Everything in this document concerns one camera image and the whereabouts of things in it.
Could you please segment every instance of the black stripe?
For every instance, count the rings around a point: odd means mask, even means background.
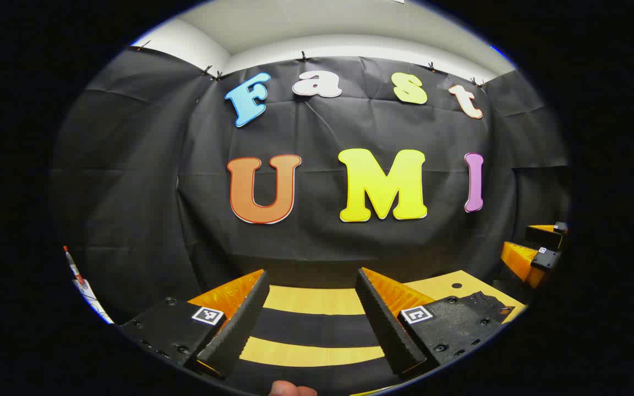
[[[376,347],[365,315],[319,315],[263,308],[251,336],[275,343],[321,348]]]
[[[273,381],[284,380],[308,386],[320,396],[345,396],[374,391],[400,383],[384,357],[354,364],[320,367],[285,367],[239,360],[226,384],[265,396]]]

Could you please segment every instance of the blue letter f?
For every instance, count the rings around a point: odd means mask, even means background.
[[[244,82],[229,91],[227,96],[224,97],[225,100],[229,98],[231,102],[234,103],[234,108],[236,109],[236,114],[238,115],[238,118],[236,119],[237,128],[241,128],[250,120],[253,120],[266,111],[266,105],[256,104],[254,98],[258,98],[259,100],[267,98],[269,92],[263,84],[259,83],[265,83],[268,80],[271,80],[271,76],[267,73],[259,73],[247,82]],[[249,87],[252,85],[254,85],[254,88],[249,91]]]

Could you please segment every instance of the letter m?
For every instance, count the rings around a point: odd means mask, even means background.
[[[393,216],[398,220],[423,218],[427,208],[422,201],[422,163],[425,155],[417,150],[402,150],[393,161],[388,175],[378,165],[373,154],[364,148],[350,148],[339,153],[339,161],[347,166],[347,208],[339,218],[351,223],[370,219],[365,208],[368,194],[375,213],[381,220],[388,216],[398,196]]]

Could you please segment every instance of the white paper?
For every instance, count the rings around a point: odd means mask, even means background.
[[[95,311],[106,323],[114,323],[109,315],[106,314],[104,308],[101,307],[99,301],[97,301],[95,293],[92,291],[92,286],[90,285],[90,281],[83,279],[85,281],[85,286],[80,285],[80,282],[77,279],[73,279],[73,283],[78,288],[80,293],[85,297],[88,304],[90,304],[93,311]]]

